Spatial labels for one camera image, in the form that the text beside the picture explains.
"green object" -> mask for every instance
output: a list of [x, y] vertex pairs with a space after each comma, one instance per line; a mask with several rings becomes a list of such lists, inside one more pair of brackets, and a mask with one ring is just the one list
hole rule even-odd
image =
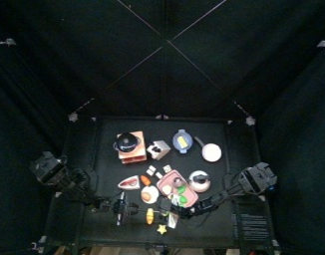
[[185, 186], [183, 185], [177, 188], [177, 194], [181, 195], [184, 191], [185, 191]]
[[185, 197], [181, 195], [177, 199], [179, 203], [187, 203]]

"frying pan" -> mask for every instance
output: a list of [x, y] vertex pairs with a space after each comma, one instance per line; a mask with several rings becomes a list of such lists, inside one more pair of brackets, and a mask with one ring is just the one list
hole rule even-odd
[[220, 159], [219, 146], [213, 143], [203, 144], [203, 142], [196, 136], [193, 137], [193, 139], [196, 140], [196, 142], [199, 143], [201, 147], [200, 154], [203, 159], [208, 162], [216, 162]]

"black fabric wall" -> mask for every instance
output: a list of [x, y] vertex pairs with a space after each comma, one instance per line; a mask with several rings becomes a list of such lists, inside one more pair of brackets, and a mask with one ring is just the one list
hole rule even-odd
[[0, 254], [42, 233], [66, 114], [256, 118], [276, 238], [325, 252], [325, 0], [0, 1]]
[[65, 119], [21, 56], [0, 47], [0, 254], [28, 254], [42, 235], [50, 192], [29, 162], [42, 150], [60, 153]]
[[263, 160], [279, 178], [274, 227], [288, 254], [325, 254], [325, 50], [259, 118]]

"yellow object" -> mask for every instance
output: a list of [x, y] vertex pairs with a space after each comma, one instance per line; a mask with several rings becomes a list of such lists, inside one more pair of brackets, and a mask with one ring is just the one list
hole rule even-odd
[[160, 235], [163, 235], [164, 233], [167, 233], [165, 225], [159, 225], [157, 232], [160, 233]]
[[177, 145], [180, 148], [185, 148], [188, 146], [188, 144], [181, 136], [177, 137], [176, 141], [177, 141]]
[[147, 224], [148, 225], [151, 225], [153, 223], [153, 219], [155, 219], [153, 210], [151, 208], [148, 208], [148, 210], [147, 210]]

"tray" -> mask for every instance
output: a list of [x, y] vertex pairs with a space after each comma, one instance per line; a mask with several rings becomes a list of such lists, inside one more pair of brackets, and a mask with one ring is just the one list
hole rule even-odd
[[[171, 172], [168, 172], [168, 173], [161, 177], [161, 179], [160, 179], [159, 182], [157, 182], [157, 189], [159, 189], [159, 191], [160, 191], [161, 193], [163, 193], [163, 187], [164, 187], [165, 185], [172, 186], [172, 180], [173, 180], [175, 178], [177, 178], [177, 177], [184, 181], [184, 183], [187, 183], [185, 180], [183, 179], [183, 177], [180, 176], [180, 174], [177, 173], [176, 170], [172, 170]], [[177, 195], [176, 188], [172, 188], [172, 192], [171, 192], [171, 193], [175, 194], [175, 195]], [[195, 202], [197, 201], [197, 195], [196, 195], [196, 193], [191, 190], [191, 188], [188, 187], [188, 185], [185, 185], [185, 189], [184, 189], [184, 192], [183, 192], [181, 195], [183, 195], [183, 196], [185, 197], [185, 199], [187, 199], [187, 203], [185, 203], [181, 207], [191, 207], [191, 206], [195, 204]]]

